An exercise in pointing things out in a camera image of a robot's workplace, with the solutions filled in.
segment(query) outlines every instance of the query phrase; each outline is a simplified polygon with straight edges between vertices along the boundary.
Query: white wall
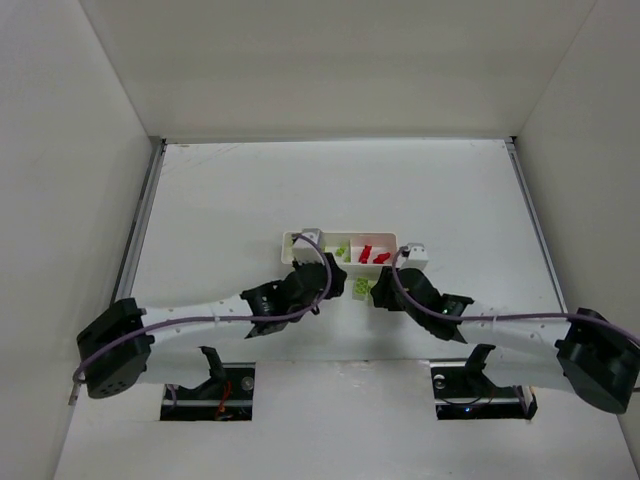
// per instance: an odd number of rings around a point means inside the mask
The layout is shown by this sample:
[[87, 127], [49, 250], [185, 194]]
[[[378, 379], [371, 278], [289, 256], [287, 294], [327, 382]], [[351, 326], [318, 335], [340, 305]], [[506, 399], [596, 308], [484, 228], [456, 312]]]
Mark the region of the white wall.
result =
[[0, 478], [52, 475], [150, 144], [77, 0], [0, 2]]
[[519, 132], [594, 0], [82, 0], [150, 134]]
[[[640, 2], [598, 0], [517, 146], [567, 303], [640, 334]], [[640, 395], [622, 423], [638, 465]]]

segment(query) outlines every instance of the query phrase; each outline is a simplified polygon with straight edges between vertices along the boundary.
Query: white table surface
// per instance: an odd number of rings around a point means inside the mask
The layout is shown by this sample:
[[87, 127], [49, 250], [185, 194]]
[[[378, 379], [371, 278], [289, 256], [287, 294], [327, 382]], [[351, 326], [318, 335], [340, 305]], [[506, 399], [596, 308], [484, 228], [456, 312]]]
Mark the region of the white table surface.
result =
[[[436, 287], [496, 311], [559, 308], [492, 140], [170, 146], [133, 295], [190, 304], [280, 278], [282, 232], [309, 226], [424, 242]], [[569, 394], [537, 390], [531, 422], [437, 421], [420, 359], [469, 347], [350, 295], [219, 350], [258, 362], [251, 422], [158, 422], [160, 385], [83, 391], [56, 479], [636, 478], [617, 418]]]
[[[423, 242], [441, 292], [496, 311], [557, 311], [501, 140], [367, 140], [168, 147], [133, 295], [179, 306], [283, 278], [284, 231], [393, 232]], [[467, 355], [401, 313], [342, 298], [276, 335], [216, 345], [226, 362]], [[239, 339], [249, 330], [238, 324]]]

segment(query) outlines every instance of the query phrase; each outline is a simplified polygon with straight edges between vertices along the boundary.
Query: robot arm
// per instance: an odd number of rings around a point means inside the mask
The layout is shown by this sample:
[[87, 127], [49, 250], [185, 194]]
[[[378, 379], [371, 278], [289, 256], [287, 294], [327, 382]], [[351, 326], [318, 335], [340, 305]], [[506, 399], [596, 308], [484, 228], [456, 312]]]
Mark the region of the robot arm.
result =
[[[398, 270], [398, 279], [403, 288], [394, 281], [391, 267], [383, 269], [371, 290], [374, 306], [405, 311], [441, 340], [477, 345], [465, 365], [469, 372], [495, 387], [564, 390], [600, 410], [626, 411], [640, 370], [640, 349], [607, 328], [599, 313], [578, 310], [578, 316], [598, 319], [600, 324], [544, 318], [499, 320], [489, 312], [473, 316], [477, 320], [465, 320], [468, 307], [474, 307], [473, 299], [440, 294], [422, 271], [407, 262]], [[419, 309], [407, 295], [432, 314]]]
[[[115, 302], [77, 337], [82, 363], [76, 373], [84, 373], [89, 396], [117, 395], [138, 381], [177, 380], [175, 383], [187, 388], [206, 387], [208, 379], [219, 376], [221, 369], [210, 345], [278, 332], [288, 323], [300, 321], [327, 287], [323, 300], [342, 295], [347, 274], [331, 254], [320, 254], [316, 244], [321, 241], [321, 232], [309, 230], [303, 236], [294, 245], [295, 270], [283, 280], [187, 307], [141, 308], [133, 298]], [[322, 257], [326, 265], [319, 263]], [[319, 309], [316, 306], [310, 311], [317, 314]], [[181, 368], [178, 363], [185, 356], [178, 353], [197, 350], [202, 354], [202, 368]], [[171, 355], [173, 368], [166, 361]]]
[[[89, 396], [113, 396], [137, 381], [190, 389], [219, 383], [224, 369], [210, 345], [278, 332], [306, 311], [317, 313], [323, 295], [330, 299], [343, 293], [347, 275], [331, 254], [321, 253], [321, 237], [319, 230], [305, 230], [296, 239], [295, 270], [284, 280], [224, 300], [168, 309], [140, 308], [134, 299], [114, 303], [77, 338], [82, 363], [76, 374], [84, 373]], [[601, 410], [626, 411], [640, 370], [640, 349], [607, 328], [597, 312], [578, 311], [599, 319], [599, 324], [543, 318], [497, 321], [492, 313], [465, 320], [461, 317], [477, 307], [474, 300], [440, 294], [422, 273], [426, 262], [424, 246], [410, 244], [397, 281], [391, 267], [383, 267], [371, 290], [374, 306], [406, 312], [441, 340], [477, 345], [464, 368], [485, 385], [564, 390]], [[195, 371], [180, 368], [179, 357], [171, 357], [197, 350], [201, 364]]]

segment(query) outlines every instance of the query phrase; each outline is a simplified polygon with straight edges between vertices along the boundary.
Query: small green object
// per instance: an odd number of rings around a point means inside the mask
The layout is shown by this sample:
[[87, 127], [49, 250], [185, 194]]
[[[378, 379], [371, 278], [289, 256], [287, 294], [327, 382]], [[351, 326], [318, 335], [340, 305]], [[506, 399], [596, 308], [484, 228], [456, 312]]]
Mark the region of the small green object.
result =
[[353, 284], [353, 297], [357, 300], [365, 300], [369, 294], [369, 280], [356, 278]]
[[344, 252], [347, 250], [347, 248], [349, 248], [349, 243], [343, 243], [342, 245], [340, 245], [340, 248], [336, 250], [336, 257], [341, 257], [342, 255], [344, 255]]

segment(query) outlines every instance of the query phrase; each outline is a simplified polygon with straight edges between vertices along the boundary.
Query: red block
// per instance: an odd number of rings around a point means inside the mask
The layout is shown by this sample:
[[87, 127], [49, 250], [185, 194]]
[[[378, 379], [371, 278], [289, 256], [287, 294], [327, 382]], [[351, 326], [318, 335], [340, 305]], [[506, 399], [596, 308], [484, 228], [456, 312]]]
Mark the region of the red block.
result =
[[390, 258], [391, 258], [391, 254], [389, 252], [381, 253], [380, 255], [378, 255], [376, 258], [373, 259], [373, 263], [382, 264], [387, 260], [389, 260]]
[[369, 256], [371, 255], [371, 245], [365, 245], [364, 246], [364, 250], [362, 250], [362, 253], [360, 254], [360, 258], [358, 259], [358, 261], [360, 263], [367, 263], [369, 261]]

